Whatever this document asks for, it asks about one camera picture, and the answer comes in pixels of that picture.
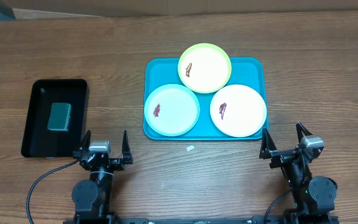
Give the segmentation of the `light blue plate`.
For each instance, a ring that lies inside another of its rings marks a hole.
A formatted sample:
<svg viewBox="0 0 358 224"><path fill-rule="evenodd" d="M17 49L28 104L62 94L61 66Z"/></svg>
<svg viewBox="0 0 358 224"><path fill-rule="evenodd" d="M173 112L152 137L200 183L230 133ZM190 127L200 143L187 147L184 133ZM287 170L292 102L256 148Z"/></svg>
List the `light blue plate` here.
<svg viewBox="0 0 358 224"><path fill-rule="evenodd" d="M189 132L197 123L200 111L196 95L179 84L156 88L144 104L146 123L153 131L167 137Z"/></svg>

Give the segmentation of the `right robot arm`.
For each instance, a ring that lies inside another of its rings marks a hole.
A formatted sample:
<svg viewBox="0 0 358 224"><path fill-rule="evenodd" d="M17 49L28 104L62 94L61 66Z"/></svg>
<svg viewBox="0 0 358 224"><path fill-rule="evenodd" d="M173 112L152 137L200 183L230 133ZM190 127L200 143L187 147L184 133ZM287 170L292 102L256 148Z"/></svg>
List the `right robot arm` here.
<svg viewBox="0 0 358 224"><path fill-rule="evenodd" d="M338 223L338 217L330 212L335 209L337 183L328 177L313 177L308 164L319 157L324 141L296 123L298 144L294 149L279 151L268 130L262 129L259 157L270 160L270 168L281 169L289 189L276 198L263 215L262 223ZM270 216L273 207L288 194L292 194L295 208L289 208L281 216Z"/></svg>

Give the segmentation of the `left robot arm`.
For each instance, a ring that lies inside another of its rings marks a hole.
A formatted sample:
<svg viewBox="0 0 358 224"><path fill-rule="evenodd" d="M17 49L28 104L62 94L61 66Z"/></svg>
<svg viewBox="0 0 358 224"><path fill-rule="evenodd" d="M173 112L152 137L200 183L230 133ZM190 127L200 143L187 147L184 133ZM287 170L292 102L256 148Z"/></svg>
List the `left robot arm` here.
<svg viewBox="0 0 358 224"><path fill-rule="evenodd" d="M121 223L121 219L110 211L112 183L115 171L123 171L133 163L127 132L124 131L121 147L122 157L111 158L108 140L92 141L87 131L73 157L89 172L89 178L79 181L71 197L75 204L74 223Z"/></svg>

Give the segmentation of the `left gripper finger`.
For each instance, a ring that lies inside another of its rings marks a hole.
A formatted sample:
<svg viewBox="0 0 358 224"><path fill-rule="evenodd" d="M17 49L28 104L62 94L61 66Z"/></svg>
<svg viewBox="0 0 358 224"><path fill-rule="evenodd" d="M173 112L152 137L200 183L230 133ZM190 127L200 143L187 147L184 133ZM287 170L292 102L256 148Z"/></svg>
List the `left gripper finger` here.
<svg viewBox="0 0 358 224"><path fill-rule="evenodd" d="M132 159L132 154L131 154L126 130L124 130L124 133L123 133L121 152L123 155L123 159Z"/></svg>
<svg viewBox="0 0 358 224"><path fill-rule="evenodd" d="M80 150L87 151L89 149L91 142L91 131L87 130L86 134L83 136L83 139L80 142Z"/></svg>

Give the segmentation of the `green scrubbing sponge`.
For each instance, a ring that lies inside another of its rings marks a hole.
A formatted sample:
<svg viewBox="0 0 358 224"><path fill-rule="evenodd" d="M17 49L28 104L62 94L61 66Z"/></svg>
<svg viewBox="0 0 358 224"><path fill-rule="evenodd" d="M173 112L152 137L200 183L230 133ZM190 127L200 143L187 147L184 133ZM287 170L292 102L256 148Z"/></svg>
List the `green scrubbing sponge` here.
<svg viewBox="0 0 358 224"><path fill-rule="evenodd" d="M51 131L68 131L71 104L52 103L47 128Z"/></svg>

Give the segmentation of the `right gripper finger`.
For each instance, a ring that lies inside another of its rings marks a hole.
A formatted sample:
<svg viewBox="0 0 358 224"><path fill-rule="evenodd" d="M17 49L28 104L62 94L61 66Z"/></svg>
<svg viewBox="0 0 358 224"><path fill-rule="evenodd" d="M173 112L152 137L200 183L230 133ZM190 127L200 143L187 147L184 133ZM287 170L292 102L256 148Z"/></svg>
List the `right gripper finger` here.
<svg viewBox="0 0 358 224"><path fill-rule="evenodd" d="M262 144L260 148L260 153L271 153L276 152L277 148L267 130L267 128L262 128Z"/></svg>
<svg viewBox="0 0 358 224"><path fill-rule="evenodd" d="M301 143L305 139L307 139L312 134L302 125L301 122L296 123L296 133L298 137L298 142Z"/></svg>

